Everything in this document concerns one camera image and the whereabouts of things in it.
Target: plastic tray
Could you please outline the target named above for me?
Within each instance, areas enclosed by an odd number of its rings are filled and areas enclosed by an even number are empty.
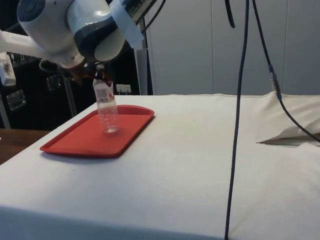
[[[119,130],[105,134],[95,110],[44,144],[40,150],[50,154],[115,158],[122,155],[154,118],[151,109],[118,105]]]

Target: dark background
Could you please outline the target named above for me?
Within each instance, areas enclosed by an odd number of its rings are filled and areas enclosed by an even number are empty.
[[[5,30],[17,23],[16,10],[19,0],[0,0],[0,29]],[[13,31],[25,34],[19,27]],[[0,84],[0,94],[6,108],[11,128],[28,130],[48,130],[57,128],[71,118],[63,80],[61,87],[50,91],[46,78],[50,76],[39,70],[40,59],[28,58],[14,67],[16,86]],[[133,50],[126,50],[109,63],[115,84],[129,84],[133,95],[139,94],[138,77]],[[71,88],[77,113],[95,102],[92,80],[84,79],[82,85],[71,81]],[[23,90],[26,105],[10,110],[7,95]]]

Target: cable connector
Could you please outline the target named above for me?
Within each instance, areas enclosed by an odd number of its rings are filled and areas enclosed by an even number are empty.
[[[272,66],[272,64],[270,64],[268,68],[270,72],[270,79],[271,79],[273,90],[275,91],[276,97],[280,100],[282,99],[282,96],[281,96],[281,91],[279,87],[279,82],[277,80],[277,75],[275,74],[274,67]]]

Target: white wall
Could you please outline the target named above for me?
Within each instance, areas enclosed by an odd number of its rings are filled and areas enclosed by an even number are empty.
[[[154,15],[161,0],[149,12]],[[154,93],[235,94],[244,37],[245,0],[167,0],[147,37]],[[320,1],[256,0],[271,62],[288,94],[320,94]],[[242,92],[272,90],[250,1]]]

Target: water bottle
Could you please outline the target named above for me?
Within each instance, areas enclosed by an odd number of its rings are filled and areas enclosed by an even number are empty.
[[[93,80],[93,89],[102,130],[107,134],[117,132],[119,129],[119,116],[113,82],[95,79]]]

